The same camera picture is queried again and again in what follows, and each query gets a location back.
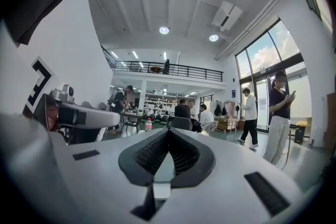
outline white shirt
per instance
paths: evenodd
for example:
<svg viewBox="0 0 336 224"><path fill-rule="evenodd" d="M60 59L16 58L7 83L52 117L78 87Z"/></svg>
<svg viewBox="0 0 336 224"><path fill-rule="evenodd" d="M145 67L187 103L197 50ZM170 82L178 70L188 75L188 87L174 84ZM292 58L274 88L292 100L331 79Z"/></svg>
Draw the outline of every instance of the white shirt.
<svg viewBox="0 0 336 224"><path fill-rule="evenodd" d="M192 108L190 108L190 118L192 120L197 120L198 121L198 116L197 116L197 110L196 110L196 106L194 105Z"/></svg>
<svg viewBox="0 0 336 224"><path fill-rule="evenodd" d="M241 107L245 110L246 121L257 119L256 98L252 94L247 97L246 104L242 104Z"/></svg>
<svg viewBox="0 0 336 224"><path fill-rule="evenodd" d="M204 110L203 112L201 112L199 120L200 124L215 121L214 116L212 115L212 112L210 110Z"/></svg>

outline round ceiling light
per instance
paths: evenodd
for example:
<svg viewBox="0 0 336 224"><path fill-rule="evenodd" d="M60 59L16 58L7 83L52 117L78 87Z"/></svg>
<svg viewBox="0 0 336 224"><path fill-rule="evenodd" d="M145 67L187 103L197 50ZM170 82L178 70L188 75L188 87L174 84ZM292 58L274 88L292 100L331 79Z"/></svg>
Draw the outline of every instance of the round ceiling light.
<svg viewBox="0 0 336 224"><path fill-rule="evenodd" d="M212 41L212 42L215 42L215 41L217 41L218 39L219 39L218 35L211 35L211 36L209 37L209 40Z"/></svg>
<svg viewBox="0 0 336 224"><path fill-rule="evenodd" d="M166 26L162 26L162 27L160 27L160 33L161 33L162 35L167 35L167 34L169 33L169 28L166 27Z"/></svg>

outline woman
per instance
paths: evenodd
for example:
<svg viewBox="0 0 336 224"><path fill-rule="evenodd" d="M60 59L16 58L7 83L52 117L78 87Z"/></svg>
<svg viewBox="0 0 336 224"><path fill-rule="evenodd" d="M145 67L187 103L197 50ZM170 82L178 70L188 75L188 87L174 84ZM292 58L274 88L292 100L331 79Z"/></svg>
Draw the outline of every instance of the woman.
<svg viewBox="0 0 336 224"><path fill-rule="evenodd" d="M164 64L163 68L163 74L168 75L169 74L169 59L167 59L166 63Z"/></svg>
<svg viewBox="0 0 336 224"><path fill-rule="evenodd" d="M281 88L285 86L286 74L278 71L269 92L269 109L273 113L269 126L268 141L264 159L276 165L281 158L289 134L289 107L295 99L295 92L288 95Z"/></svg>

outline person wearing black shirt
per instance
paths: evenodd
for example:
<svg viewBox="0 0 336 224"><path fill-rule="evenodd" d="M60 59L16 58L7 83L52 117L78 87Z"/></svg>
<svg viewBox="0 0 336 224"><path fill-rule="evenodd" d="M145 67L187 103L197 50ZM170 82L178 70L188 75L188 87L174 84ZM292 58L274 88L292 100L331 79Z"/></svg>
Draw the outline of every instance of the person wearing black shirt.
<svg viewBox="0 0 336 224"><path fill-rule="evenodd" d="M180 100L180 104L175 107L175 117L187 118L190 120L190 107L185 99Z"/></svg>
<svg viewBox="0 0 336 224"><path fill-rule="evenodd" d="M120 90L116 93L116 95L113 98L113 102L111 104L111 111L114 113L120 114L123 109L125 109L126 105L124 103L127 94L133 91L133 86L129 85L124 90ZM109 134L115 134L112 129L109 129Z"/></svg>
<svg viewBox="0 0 336 224"><path fill-rule="evenodd" d="M289 108L295 99L295 92L288 95L281 88L285 86L286 74L278 71L269 92L269 109L273 113L269 126L268 141L264 159L276 165L281 158L289 134Z"/></svg>

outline air conditioner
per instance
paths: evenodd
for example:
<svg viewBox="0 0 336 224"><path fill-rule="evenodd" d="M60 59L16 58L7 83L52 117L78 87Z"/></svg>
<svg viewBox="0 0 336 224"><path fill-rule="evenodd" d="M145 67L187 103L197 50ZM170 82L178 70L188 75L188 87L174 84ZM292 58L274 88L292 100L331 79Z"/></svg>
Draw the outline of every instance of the air conditioner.
<svg viewBox="0 0 336 224"><path fill-rule="evenodd" d="M238 20L242 14L242 10L226 1L218 9L215 18L212 21L213 25L220 27L220 31L230 30L232 25Z"/></svg>

